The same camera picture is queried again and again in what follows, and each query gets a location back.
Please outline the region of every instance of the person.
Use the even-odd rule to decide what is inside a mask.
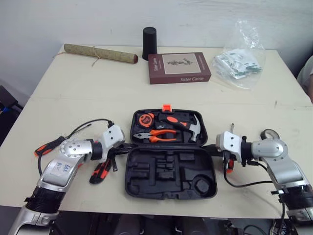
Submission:
[[[313,103],[313,56],[308,59],[300,71],[297,81]]]

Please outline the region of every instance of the book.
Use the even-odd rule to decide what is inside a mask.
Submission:
[[[150,84],[207,82],[211,77],[202,52],[149,54]]]

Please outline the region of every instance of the white table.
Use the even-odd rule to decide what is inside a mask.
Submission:
[[[102,47],[141,55],[140,47]],[[160,47],[159,53],[202,51],[207,62],[221,49]],[[253,91],[242,91],[212,76],[209,82],[150,85],[147,62],[135,65],[109,60],[62,54],[55,57],[25,109],[0,148],[0,205],[22,206],[32,194],[39,174],[33,151],[38,146],[70,133],[79,124],[94,118],[110,118],[126,133],[138,109],[173,108],[197,110],[202,114],[209,138],[235,123],[237,135],[248,141],[259,139],[265,128],[279,132],[288,144],[290,156],[313,182],[313,106],[275,50],[267,51],[262,77]],[[78,138],[100,136],[106,126],[95,123]],[[45,155],[43,168],[56,156]],[[188,215],[205,217],[274,218],[280,217],[278,197],[273,185],[233,188],[222,174],[221,159],[215,158],[218,193],[206,200],[150,200],[133,198],[124,186],[127,155],[116,158],[118,172],[110,172],[99,185],[89,184],[97,165],[82,166],[60,207],[61,210]],[[268,180],[260,167],[242,168],[236,164],[229,176],[237,184]]]

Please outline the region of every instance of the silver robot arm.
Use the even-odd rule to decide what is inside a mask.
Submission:
[[[57,157],[40,176],[32,196],[26,198],[27,204],[21,208],[9,235],[22,233],[24,225],[52,225],[79,166],[89,160],[100,159],[100,162],[105,162],[108,151],[124,141],[124,133],[117,125],[111,126],[97,142],[73,139],[63,141]]]
[[[296,224],[313,224],[313,189],[297,163],[288,155],[287,145],[280,139],[246,142],[231,132],[217,135],[216,147],[229,151],[243,166],[252,160],[267,164],[281,203],[288,207],[287,215]]]

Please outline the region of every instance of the black tool case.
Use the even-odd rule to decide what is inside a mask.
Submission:
[[[153,119],[149,127],[139,124],[143,114]],[[165,121],[165,118],[171,117],[184,125],[196,124],[194,115],[201,128],[196,142],[190,141],[192,132],[181,128],[178,123]],[[164,129],[175,129],[177,133],[162,134],[159,138],[176,140],[150,142],[149,139],[134,137],[138,133]],[[127,158],[125,189],[129,195],[151,199],[215,196],[217,184],[213,162],[211,156],[201,149],[207,141],[207,133],[200,113],[190,110],[138,110],[132,121],[131,140],[137,147],[129,152]]]

